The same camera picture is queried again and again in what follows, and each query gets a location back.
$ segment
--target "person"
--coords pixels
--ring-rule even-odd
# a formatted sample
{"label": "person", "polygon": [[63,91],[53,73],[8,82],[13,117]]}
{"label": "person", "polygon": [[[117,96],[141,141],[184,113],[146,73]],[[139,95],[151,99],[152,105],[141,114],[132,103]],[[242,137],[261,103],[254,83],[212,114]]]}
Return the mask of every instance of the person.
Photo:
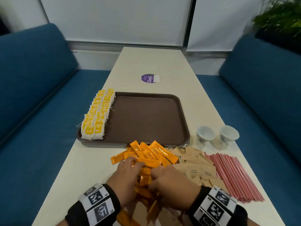
{"label": "person", "polygon": [[[134,186],[144,162],[136,162],[132,167],[133,162],[136,162],[134,157],[121,161],[117,170],[107,182],[105,184],[96,184],[84,195],[80,196],[79,201],[68,210],[65,219],[57,226],[112,225],[116,221],[116,216],[121,208],[133,202],[136,197]],[[213,215],[211,217],[208,214],[202,215],[202,211],[199,208],[203,205],[205,198],[209,197],[209,200],[214,199],[211,196],[207,196],[212,189],[198,186],[191,182],[172,165],[153,168],[151,177],[153,181],[148,188],[151,191],[159,192],[166,206],[185,211],[194,226],[257,225],[247,218],[246,210],[237,204],[232,205],[232,207],[235,206],[235,209],[232,209],[233,212],[230,212],[221,204],[211,205]],[[225,214],[221,214],[223,211],[229,213],[227,221],[225,221]],[[216,217],[218,224],[212,220],[214,217]]]}

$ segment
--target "bundle of red straws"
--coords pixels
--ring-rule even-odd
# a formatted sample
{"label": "bundle of red straws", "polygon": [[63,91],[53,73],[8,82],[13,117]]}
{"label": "bundle of red straws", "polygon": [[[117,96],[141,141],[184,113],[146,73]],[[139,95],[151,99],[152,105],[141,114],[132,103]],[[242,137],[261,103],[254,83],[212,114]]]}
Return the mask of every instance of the bundle of red straws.
{"label": "bundle of red straws", "polygon": [[236,157],[219,153],[210,156],[205,153],[205,156],[214,162],[216,175],[224,181],[233,197],[243,203],[264,201],[264,198]]}

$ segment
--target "tray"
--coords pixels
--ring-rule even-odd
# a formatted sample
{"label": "tray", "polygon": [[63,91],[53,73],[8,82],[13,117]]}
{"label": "tray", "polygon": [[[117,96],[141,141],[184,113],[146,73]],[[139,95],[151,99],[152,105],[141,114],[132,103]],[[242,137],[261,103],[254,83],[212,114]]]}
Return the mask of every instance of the tray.
{"label": "tray", "polygon": [[180,99],[171,94],[116,92],[103,140],[77,139],[84,143],[131,143],[134,140],[161,145],[184,145],[190,133]]}

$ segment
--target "wristband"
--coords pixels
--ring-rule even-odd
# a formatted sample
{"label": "wristband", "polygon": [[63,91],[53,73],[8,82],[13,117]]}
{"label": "wristband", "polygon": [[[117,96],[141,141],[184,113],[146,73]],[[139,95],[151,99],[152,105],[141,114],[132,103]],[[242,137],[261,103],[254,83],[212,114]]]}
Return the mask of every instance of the wristband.
{"label": "wristband", "polygon": [[219,187],[202,186],[200,193],[188,210],[194,225],[247,226],[247,212],[237,205],[237,200]]}
{"label": "wristband", "polygon": [[120,209],[120,202],[111,187],[96,184],[79,196],[65,219],[69,226],[112,225]]}

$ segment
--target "white tag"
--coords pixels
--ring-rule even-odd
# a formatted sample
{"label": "white tag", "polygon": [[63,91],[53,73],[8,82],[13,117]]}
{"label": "white tag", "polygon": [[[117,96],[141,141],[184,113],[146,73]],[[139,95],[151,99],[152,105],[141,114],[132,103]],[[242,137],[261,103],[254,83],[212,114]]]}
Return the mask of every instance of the white tag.
{"label": "white tag", "polygon": [[95,184],[90,189],[88,189],[84,194],[80,195],[78,197],[78,200],[82,201],[85,197],[89,196],[90,194],[92,194],[93,192],[95,192],[96,190],[98,190],[101,187],[102,187],[102,184],[100,184],[100,183]]}
{"label": "white tag", "polygon": [[193,216],[200,222],[201,225],[218,226],[218,224],[216,224],[216,222],[210,216],[208,216],[208,214],[201,207],[197,209]]}
{"label": "white tag", "polygon": [[230,212],[234,213],[234,210],[236,208],[236,203],[231,199],[231,196],[223,192],[222,189],[220,189],[217,186],[214,186],[209,192],[209,195],[215,198],[219,203],[225,206],[228,210],[230,210]]}
{"label": "white tag", "polygon": [[154,75],[153,76],[153,81],[154,81],[154,83],[159,83],[160,82],[160,75]]}
{"label": "white tag", "polygon": [[100,221],[115,211],[111,198],[87,212],[90,226],[95,226]]}
{"label": "white tag", "polygon": [[201,203],[201,208],[220,226],[226,226],[231,219],[231,216],[208,195]]}
{"label": "white tag", "polygon": [[94,191],[89,196],[85,197],[80,202],[84,206],[85,211],[90,209],[92,206],[94,206],[96,203],[100,202],[104,198],[108,197],[109,193],[106,190],[106,188],[101,187],[99,190]]}

